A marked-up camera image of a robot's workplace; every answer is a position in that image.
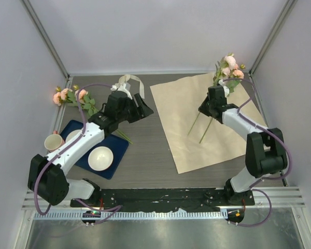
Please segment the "kraft wrapping paper sheet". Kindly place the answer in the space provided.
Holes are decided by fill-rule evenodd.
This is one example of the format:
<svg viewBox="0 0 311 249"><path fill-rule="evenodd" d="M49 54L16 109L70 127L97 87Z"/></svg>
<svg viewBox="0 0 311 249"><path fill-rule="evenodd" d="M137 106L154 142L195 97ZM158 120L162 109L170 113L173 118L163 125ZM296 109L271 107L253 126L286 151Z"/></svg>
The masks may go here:
<svg viewBox="0 0 311 249"><path fill-rule="evenodd" d="M246 142L240 135L197 110L213 77L213 73L208 73L150 87L179 174L246 152Z"/></svg>

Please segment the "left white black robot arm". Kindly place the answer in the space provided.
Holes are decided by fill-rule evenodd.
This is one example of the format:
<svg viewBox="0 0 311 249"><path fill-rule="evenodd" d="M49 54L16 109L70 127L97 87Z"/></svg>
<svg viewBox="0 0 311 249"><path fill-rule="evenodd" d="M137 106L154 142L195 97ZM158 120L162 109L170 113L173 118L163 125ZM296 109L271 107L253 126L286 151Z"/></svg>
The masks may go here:
<svg viewBox="0 0 311 249"><path fill-rule="evenodd" d="M89 207L96 206L99 187L87 179L67 179L67 173L90 149L116 131L121 122L133 123L152 114L140 94L129 98L125 92L112 92L103 109L89 118L73 139L46 156L32 158L27 185L34 199L41 197L52 206L63 200L81 199Z"/></svg>

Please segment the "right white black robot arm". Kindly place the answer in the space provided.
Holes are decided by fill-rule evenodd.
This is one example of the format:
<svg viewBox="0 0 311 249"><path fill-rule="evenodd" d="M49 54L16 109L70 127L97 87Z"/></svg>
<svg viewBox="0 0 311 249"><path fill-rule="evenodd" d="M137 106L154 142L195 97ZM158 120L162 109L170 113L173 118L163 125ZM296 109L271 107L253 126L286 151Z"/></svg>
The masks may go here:
<svg viewBox="0 0 311 249"><path fill-rule="evenodd" d="M269 129L242 114L239 107L229 104L223 86L208 88L207 97L198 111L231 128L246 141L245 167L226 181L224 200L235 205L248 196L251 187L288 166L280 129Z"/></svg>

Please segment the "dark blue tray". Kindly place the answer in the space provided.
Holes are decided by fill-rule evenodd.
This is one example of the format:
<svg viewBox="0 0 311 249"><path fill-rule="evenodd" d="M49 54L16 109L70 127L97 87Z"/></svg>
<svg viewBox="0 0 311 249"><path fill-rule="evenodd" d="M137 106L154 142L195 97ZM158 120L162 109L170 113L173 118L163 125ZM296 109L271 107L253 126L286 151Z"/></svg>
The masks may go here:
<svg viewBox="0 0 311 249"><path fill-rule="evenodd" d="M59 132L59 135L63 138L64 141L67 141L67 137L71 132L82 129L82 127L83 127L82 122L79 122L77 120L71 120L68 122L65 128L61 132ZM94 173L102 178L110 180L112 179L114 173L116 172L116 169L118 168L128 146L129 146L128 141L111 134L110 136L105 138L103 141L93 146L87 153L85 153L76 162L75 165L91 173ZM113 156L114 156L110 167L102 171L93 170L88 164L89 154L92 152L92 150L98 147L109 148L112 151Z"/></svg>

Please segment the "white bowl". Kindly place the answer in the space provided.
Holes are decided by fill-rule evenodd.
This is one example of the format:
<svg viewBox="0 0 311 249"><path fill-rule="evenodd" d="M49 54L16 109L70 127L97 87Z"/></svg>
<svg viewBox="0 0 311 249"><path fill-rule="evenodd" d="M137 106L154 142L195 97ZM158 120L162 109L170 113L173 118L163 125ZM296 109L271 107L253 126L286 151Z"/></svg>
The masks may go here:
<svg viewBox="0 0 311 249"><path fill-rule="evenodd" d="M112 151L105 146L93 149L88 156L88 164L95 171L103 171L109 168L114 160Z"/></svg>

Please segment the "brown rimmed cream bowl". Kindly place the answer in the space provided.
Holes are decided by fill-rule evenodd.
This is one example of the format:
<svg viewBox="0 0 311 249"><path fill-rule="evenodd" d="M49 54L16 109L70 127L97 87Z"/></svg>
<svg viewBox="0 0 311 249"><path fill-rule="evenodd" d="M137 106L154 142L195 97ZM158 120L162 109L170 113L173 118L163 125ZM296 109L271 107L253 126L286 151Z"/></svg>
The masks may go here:
<svg viewBox="0 0 311 249"><path fill-rule="evenodd" d="M81 134L82 134L82 130L81 129L72 131L67 136L67 138L65 140L65 144L74 145L77 141L80 140Z"/></svg>

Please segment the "pink cup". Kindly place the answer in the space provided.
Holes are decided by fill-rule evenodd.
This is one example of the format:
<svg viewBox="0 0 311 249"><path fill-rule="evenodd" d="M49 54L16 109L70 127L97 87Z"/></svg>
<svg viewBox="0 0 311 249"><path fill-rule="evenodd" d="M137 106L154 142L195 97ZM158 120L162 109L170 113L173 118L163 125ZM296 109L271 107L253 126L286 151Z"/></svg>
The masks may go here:
<svg viewBox="0 0 311 249"><path fill-rule="evenodd" d="M44 147L47 151L53 152L65 144L64 139L58 134L57 131L53 131L44 141Z"/></svg>

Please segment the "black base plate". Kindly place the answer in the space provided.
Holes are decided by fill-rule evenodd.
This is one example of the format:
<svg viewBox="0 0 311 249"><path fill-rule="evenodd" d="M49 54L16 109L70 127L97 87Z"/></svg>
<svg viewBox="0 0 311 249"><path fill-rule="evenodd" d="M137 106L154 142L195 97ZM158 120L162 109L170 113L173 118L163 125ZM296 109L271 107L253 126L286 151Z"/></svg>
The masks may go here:
<svg viewBox="0 0 311 249"><path fill-rule="evenodd" d="M231 194L222 188L102 189L83 203L122 212L168 213L218 211L221 206L253 206L252 191Z"/></svg>

